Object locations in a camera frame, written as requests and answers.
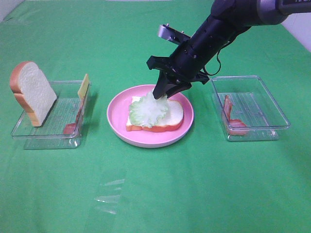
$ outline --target green surface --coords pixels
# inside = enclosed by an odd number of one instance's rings
[[[219,76],[259,75],[292,127],[278,141],[228,142],[211,83],[184,94],[195,120],[177,143],[142,149],[114,135],[106,108],[119,92],[156,83],[150,55],[175,45],[159,24],[191,35],[212,2],[25,1],[0,23],[0,232],[261,232],[311,230],[311,53],[282,26],[253,27],[221,52]],[[11,138],[21,113],[13,68],[33,60],[50,81],[92,81],[91,119],[77,149],[23,150]],[[207,69],[213,72],[217,62]],[[103,183],[125,179],[111,203]]]

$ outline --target bread slice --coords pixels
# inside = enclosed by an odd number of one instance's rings
[[[139,101],[139,99],[140,97],[133,96],[132,102]],[[183,107],[177,100],[168,100],[168,104],[169,104],[168,113],[163,119],[159,120],[157,125],[151,128],[133,125],[128,117],[126,123],[126,130],[127,131],[146,130],[156,133],[177,130],[181,126],[184,119]]]
[[[22,62],[12,71],[10,87],[32,125],[41,126],[57,96],[34,62]]]

